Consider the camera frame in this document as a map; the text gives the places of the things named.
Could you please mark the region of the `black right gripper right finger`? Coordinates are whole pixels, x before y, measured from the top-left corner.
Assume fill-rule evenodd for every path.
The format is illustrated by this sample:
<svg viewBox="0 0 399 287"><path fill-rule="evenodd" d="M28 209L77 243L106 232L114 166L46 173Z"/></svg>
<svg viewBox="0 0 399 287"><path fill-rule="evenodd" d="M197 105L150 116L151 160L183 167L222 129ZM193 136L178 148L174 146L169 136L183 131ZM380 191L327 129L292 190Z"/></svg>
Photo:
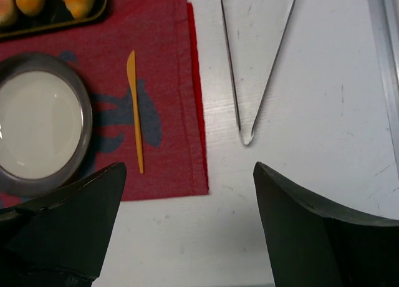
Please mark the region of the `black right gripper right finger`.
<svg viewBox="0 0 399 287"><path fill-rule="evenodd" d="M257 204L276 286L397 286L398 221L312 192L263 163Z"/></svg>

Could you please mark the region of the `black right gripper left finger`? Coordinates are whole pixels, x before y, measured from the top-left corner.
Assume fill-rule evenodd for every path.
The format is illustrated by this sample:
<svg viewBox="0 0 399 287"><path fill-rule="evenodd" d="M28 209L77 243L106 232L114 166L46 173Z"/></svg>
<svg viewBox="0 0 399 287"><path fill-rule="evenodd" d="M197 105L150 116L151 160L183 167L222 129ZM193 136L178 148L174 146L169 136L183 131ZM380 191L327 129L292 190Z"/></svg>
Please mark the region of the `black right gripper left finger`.
<svg viewBox="0 0 399 287"><path fill-rule="evenodd" d="M100 276L127 177L113 163L1 209L1 286L91 286Z"/></svg>

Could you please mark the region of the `steel tongs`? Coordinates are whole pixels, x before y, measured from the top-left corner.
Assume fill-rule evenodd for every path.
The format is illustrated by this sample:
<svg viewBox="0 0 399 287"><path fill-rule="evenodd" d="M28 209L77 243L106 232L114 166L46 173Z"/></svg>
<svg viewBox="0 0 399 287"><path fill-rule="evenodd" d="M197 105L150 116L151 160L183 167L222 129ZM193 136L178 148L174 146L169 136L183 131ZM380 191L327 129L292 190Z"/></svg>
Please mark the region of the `steel tongs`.
<svg viewBox="0 0 399 287"><path fill-rule="evenodd" d="M296 0L221 0L241 143L251 144Z"/></svg>

